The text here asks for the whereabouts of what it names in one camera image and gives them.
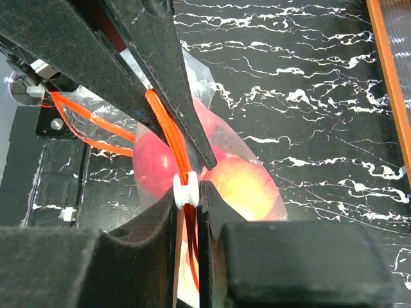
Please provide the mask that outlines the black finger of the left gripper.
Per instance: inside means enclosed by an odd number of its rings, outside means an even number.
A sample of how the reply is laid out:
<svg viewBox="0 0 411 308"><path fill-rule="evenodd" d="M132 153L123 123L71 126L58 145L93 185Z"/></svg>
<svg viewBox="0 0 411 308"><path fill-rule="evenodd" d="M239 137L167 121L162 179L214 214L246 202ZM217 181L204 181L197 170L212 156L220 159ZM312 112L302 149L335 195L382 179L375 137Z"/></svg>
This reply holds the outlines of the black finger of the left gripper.
<svg viewBox="0 0 411 308"><path fill-rule="evenodd" d="M165 138L134 71L69 1L1 1L1 35Z"/></svg>

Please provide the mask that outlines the pink red dragonfruit toy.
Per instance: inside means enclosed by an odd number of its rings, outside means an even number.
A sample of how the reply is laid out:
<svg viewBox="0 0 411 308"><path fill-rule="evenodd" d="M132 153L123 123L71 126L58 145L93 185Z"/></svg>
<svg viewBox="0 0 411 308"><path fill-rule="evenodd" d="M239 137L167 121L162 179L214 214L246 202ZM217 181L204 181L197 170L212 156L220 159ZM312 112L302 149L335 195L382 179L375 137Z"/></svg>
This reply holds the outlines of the pink red dragonfruit toy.
<svg viewBox="0 0 411 308"><path fill-rule="evenodd" d="M136 183L156 198L164 196L179 172L172 150L152 132L137 140L132 162Z"/></svg>

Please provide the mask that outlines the red apple toy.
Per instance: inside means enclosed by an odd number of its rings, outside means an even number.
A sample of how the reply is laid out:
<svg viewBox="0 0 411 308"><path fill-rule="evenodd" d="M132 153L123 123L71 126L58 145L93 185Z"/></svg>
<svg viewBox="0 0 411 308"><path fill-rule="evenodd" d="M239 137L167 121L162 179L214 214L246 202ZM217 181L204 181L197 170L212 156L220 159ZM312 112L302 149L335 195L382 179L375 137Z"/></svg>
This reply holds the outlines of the red apple toy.
<svg viewBox="0 0 411 308"><path fill-rule="evenodd" d="M205 131L208 141L210 142L217 161L219 162L226 159L226 154L217 145L214 145L211 142L211 135L216 130L216 127L220 121L218 116L212 113L212 111L208 110L198 98L193 98L193 106L200 120L202 128Z"/></svg>

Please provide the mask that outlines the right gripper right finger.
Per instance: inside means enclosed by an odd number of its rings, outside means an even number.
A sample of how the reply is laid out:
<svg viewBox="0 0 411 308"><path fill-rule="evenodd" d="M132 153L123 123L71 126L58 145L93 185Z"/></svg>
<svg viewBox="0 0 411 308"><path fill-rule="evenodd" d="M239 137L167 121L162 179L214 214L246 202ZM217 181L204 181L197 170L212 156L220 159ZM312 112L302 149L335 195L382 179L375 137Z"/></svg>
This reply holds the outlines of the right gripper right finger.
<svg viewBox="0 0 411 308"><path fill-rule="evenodd" d="M247 221L200 183L201 307L392 307L396 287L368 230L331 221Z"/></svg>

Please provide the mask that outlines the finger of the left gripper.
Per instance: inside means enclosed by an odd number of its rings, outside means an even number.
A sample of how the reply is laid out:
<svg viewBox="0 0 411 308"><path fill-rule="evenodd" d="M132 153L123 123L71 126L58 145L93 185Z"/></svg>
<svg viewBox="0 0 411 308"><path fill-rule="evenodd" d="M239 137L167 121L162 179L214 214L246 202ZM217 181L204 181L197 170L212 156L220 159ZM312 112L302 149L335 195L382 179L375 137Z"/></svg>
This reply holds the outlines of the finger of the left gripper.
<svg viewBox="0 0 411 308"><path fill-rule="evenodd" d="M102 8L180 129L196 169L216 157L193 106L171 1L102 1Z"/></svg>

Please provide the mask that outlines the orange yellow peach toy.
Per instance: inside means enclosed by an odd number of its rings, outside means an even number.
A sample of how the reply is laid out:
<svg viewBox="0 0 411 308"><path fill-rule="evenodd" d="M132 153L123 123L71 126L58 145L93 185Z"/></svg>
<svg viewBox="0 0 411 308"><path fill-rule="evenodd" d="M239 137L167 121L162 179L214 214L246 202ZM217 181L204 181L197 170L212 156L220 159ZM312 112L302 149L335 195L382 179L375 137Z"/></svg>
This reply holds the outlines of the orange yellow peach toy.
<svg viewBox="0 0 411 308"><path fill-rule="evenodd" d="M227 157L204 173L224 202L249 221L288 218L279 190L266 169L238 157Z"/></svg>

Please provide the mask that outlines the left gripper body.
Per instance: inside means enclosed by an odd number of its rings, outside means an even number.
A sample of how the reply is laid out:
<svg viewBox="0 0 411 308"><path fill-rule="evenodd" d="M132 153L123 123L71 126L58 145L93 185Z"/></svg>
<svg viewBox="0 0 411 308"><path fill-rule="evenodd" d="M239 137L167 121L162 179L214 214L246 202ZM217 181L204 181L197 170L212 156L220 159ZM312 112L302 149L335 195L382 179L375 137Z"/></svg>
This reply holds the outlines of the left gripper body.
<svg viewBox="0 0 411 308"><path fill-rule="evenodd" d="M79 87L78 83L4 36L1 36L1 53L12 69L4 82L11 97L20 104L53 106L51 92L73 92Z"/></svg>

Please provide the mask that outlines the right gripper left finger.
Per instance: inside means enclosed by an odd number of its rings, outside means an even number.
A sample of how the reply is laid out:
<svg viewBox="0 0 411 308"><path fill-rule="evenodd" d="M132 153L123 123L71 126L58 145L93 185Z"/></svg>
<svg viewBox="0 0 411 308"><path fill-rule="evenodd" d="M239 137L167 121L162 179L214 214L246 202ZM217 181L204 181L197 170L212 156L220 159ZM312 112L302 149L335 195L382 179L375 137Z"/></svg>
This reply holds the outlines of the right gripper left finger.
<svg viewBox="0 0 411 308"><path fill-rule="evenodd" d="M2 307L172 307L174 195L119 228L1 229Z"/></svg>

